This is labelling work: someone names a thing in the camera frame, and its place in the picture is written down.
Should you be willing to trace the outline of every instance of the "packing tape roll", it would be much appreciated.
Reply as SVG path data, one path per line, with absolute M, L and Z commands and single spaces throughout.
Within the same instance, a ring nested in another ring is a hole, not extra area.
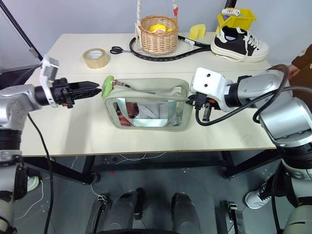
M 108 63 L 105 51 L 100 48 L 87 50 L 82 56 L 86 61 L 87 66 L 92 69 L 105 67 Z

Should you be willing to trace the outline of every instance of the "scissors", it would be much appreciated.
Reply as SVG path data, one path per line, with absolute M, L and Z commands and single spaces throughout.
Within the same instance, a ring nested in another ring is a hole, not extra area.
M 130 50 L 123 50 L 121 47 L 119 46 L 113 46 L 112 49 L 110 50 L 111 54 L 117 55 L 117 54 L 121 54 L 121 53 L 132 53 Z

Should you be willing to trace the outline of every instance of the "basket handle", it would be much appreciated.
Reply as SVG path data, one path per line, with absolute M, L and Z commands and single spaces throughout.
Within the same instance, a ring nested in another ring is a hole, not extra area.
M 137 24 L 137 26 L 141 26 L 141 2 L 142 2 L 142 0 L 137 0 L 137 6 L 136 6 L 136 24 Z M 177 22 L 178 7 L 176 4 L 176 0 L 172 0 L 172 4 L 174 7 L 175 21 Z

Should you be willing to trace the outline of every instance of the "transparent pouch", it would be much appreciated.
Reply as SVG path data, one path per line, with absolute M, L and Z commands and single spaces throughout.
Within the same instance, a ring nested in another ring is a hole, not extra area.
M 181 131 L 190 121 L 189 85 L 171 78 L 123 79 L 105 98 L 112 123 L 121 129 Z

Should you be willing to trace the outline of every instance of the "metal table frame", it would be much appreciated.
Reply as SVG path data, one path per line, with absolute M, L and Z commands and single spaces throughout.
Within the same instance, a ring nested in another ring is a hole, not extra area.
M 239 174 L 246 173 L 258 167 L 264 166 L 270 162 L 280 159 L 277 150 L 264 150 L 259 154 L 235 165 L 230 151 L 221 151 L 222 158 L 218 160 L 192 160 L 192 161 L 169 161 L 169 162 L 140 162 L 127 164 L 101 164 L 94 165 L 96 156 L 87 156 L 82 172 L 77 172 L 69 167 L 63 166 L 57 162 L 52 163 L 53 173 L 68 180 L 83 184 L 91 184 L 95 175 L 100 172 L 128 171 L 128 170 L 148 170 L 148 169 L 173 169 L 190 167 L 224 167 L 226 168 L 223 176 L 233 178 Z M 47 159 L 44 157 L 25 157 L 24 162 L 32 169 L 48 172 Z

